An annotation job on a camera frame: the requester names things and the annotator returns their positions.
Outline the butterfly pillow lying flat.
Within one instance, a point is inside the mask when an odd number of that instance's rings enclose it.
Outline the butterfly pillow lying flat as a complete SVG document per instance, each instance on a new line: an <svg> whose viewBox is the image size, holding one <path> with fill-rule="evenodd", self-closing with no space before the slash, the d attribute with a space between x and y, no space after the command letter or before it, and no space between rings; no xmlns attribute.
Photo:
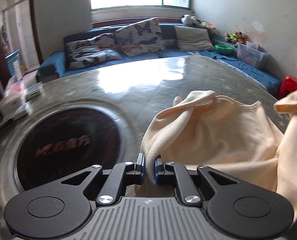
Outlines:
<svg viewBox="0 0 297 240"><path fill-rule="evenodd" d="M65 48L70 70L122 59L120 53L115 49L113 33L104 33L86 40L68 42Z"/></svg>

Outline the cream knit garment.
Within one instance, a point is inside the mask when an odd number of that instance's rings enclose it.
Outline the cream knit garment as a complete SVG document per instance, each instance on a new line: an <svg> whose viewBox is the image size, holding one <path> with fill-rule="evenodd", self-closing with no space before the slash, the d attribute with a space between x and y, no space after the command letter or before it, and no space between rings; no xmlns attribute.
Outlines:
<svg viewBox="0 0 297 240"><path fill-rule="evenodd" d="M274 109L290 117L285 132L259 101L246 105L212 90L175 98L172 107L153 118L143 137L145 179L135 187L136 195L170 194L168 186L154 180L154 161L161 157L192 170L207 165L274 191L292 204L297 217L297 90L276 102Z"/></svg>

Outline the colourful plush toys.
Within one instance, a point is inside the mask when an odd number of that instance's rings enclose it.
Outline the colourful plush toys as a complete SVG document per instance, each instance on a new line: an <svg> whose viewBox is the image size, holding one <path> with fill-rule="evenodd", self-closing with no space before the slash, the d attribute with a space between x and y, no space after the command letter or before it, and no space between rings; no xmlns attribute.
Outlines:
<svg viewBox="0 0 297 240"><path fill-rule="evenodd" d="M245 33L240 31L235 31L233 33L226 33L225 40L233 44L236 44L236 43L246 44L245 37L246 37Z"/></svg>

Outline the grey quilted star tablecloth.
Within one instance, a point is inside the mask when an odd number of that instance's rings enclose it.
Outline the grey quilted star tablecloth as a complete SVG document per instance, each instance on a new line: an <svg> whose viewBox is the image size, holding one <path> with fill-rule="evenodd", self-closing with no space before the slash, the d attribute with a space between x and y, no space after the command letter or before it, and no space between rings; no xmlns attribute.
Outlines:
<svg viewBox="0 0 297 240"><path fill-rule="evenodd" d="M0 239L10 239L4 206L14 195L48 181L100 164L111 168L135 161L154 116L176 96L213 90L241 103L260 101L272 122L284 131L289 122L277 114L275 98L225 64L203 56L179 56L122 63L70 75L43 85L29 103L29 114L0 133ZM70 141L81 129L89 146L68 150L49 161L18 155L25 139L33 148Z"/></svg>

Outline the black white plush toy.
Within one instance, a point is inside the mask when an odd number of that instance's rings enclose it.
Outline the black white plush toy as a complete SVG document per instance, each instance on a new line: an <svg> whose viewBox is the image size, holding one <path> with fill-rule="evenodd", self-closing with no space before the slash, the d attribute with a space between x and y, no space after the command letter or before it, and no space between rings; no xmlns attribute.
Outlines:
<svg viewBox="0 0 297 240"><path fill-rule="evenodd" d="M196 18L196 16L190 16L189 14L184 14L181 17L181 22L184 25L197 25L200 26L200 20Z"/></svg>

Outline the green bowl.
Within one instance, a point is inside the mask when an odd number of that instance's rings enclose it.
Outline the green bowl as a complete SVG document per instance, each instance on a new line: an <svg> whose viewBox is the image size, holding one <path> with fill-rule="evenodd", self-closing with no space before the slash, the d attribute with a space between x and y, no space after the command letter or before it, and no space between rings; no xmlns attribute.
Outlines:
<svg viewBox="0 0 297 240"><path fill-rule="evenodd" d="M215 50L222 54L222 55L231 55L234 50L230 46L222 45L222 44L216 44L214 45Z"/></svg>

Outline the red plastic stool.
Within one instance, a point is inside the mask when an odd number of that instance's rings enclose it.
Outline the red plastic stool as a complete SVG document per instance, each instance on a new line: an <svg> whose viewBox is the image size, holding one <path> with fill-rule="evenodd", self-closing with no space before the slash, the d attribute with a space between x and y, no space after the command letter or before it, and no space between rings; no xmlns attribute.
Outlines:
<svg viewBox="0 0 297 240"><path fill-rule="evenodd" d="M276 98L277 99L284 98L288 94L290 94L296 90L297 90L297 78L295 78L293 76L287 76L283 80L283 82L279 88L279 91L276 95Z"/></svg>

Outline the butterfly pillow standing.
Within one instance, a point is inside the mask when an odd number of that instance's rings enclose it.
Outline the butterfly pillow standing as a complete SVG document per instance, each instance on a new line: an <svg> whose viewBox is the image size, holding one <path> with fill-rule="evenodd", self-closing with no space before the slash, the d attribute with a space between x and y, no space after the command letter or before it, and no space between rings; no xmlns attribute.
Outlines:
<svg viewBox="0 0 297 240"><path fill-rule="evenodd" d="M158 18L150 18L114 32L120 49L127 56L155 53L166 49Z"/></svg>

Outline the clear plastic storage box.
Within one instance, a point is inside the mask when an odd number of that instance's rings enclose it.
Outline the clear plastic storage box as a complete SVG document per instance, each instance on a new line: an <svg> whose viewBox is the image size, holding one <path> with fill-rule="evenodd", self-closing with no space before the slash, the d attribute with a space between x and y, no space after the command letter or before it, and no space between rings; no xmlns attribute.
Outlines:
<svg viewBox="0 0 297 240"><path fill-rule="evenodd" d="M238 43L237 58L256 69L263 69L266 65L268 54Z"/></svg>

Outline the small green packet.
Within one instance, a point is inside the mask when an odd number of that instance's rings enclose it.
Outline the small green packet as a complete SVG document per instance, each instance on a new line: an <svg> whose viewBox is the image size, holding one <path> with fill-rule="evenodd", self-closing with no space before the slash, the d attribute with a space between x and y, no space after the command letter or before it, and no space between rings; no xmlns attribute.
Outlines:
<svg viewBox="0 0 297 240"><path fill-rule="evenodd" d="M40 96L44 93L43 84L41 82L36 83L24 90L24 99L26 102Z"/></svg>

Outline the white pink box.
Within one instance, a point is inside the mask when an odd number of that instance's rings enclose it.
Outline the white pink box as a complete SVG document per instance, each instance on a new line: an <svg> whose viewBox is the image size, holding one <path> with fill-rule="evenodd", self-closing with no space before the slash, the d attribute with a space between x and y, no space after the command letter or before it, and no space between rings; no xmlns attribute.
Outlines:
<svg viewBox="0 0 297 240"><path fill-rule="evenodd" d="M17 81L16 77L9 79L0 101L0 111L3 115L17 110L25 103L25 83Z"/></svg>

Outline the blue white carton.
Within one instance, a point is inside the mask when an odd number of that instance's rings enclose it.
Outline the blue white carton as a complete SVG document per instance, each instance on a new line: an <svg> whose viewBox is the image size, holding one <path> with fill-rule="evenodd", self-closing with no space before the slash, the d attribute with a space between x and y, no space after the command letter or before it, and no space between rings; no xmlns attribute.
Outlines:
<svg viewBox="0 0 297 240"><path fill-rule="evenodd" d="M24 76L24 72L21 67L20 50L12 52L5 58L5 60L7 62L8 70L10 71L11 76L14 78L14 81L20 81Z"/></svg>

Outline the round black induction cooktop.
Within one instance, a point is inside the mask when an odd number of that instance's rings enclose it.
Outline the round black induction cooktop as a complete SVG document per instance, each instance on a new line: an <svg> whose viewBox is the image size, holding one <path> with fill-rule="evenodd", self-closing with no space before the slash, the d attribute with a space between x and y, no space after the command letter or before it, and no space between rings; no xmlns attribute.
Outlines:
<svg viewBox="0 0 297 240"><path fill-rule="evenodd" d="M91 165L110 169L121 143L117 122L101 110L56 112L38 122L24 139L17 157L19 182L30 190Z"/></svg>

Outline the plain grey cushion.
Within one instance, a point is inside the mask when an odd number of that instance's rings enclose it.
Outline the plain grey cushion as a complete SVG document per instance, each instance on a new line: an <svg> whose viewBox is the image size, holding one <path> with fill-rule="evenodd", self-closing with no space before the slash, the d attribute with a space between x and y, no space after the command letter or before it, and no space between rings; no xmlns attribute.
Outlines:
<svg viewBox="0 0 297 240"><path fill-rule="evenodd" d="M215 50L208 31L201 28L184 26L174 27L177 36L177 46L182 51Z"/></svg>

